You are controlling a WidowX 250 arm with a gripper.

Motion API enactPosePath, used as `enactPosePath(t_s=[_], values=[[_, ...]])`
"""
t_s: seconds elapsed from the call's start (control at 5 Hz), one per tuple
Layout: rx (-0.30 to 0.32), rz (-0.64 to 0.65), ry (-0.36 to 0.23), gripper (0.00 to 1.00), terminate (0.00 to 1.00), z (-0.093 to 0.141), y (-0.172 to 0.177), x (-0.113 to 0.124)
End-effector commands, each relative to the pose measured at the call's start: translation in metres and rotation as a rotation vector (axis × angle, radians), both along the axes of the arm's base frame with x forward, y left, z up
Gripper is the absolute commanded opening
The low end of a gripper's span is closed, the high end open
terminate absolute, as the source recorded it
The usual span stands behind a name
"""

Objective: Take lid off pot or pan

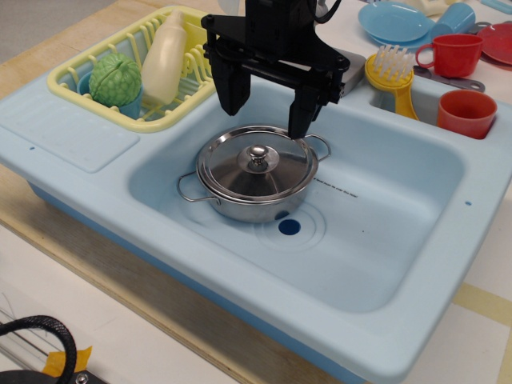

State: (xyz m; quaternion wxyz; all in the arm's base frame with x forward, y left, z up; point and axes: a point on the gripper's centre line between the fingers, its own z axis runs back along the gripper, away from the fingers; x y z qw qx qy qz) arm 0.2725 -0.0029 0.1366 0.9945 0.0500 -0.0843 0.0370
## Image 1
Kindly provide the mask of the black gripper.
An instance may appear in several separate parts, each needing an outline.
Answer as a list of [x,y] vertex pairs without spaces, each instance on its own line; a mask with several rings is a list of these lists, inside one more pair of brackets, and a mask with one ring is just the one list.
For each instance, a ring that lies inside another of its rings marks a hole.
[[315,31],[340,4],[323,11],[316,1],[247,1],[243,16],[203,17],[205,56],[223,110],[236,115],[250,96],[250,77],[265,78],[296,90],[288,136],[304,138],[320,109],[340,99],[350,66]]

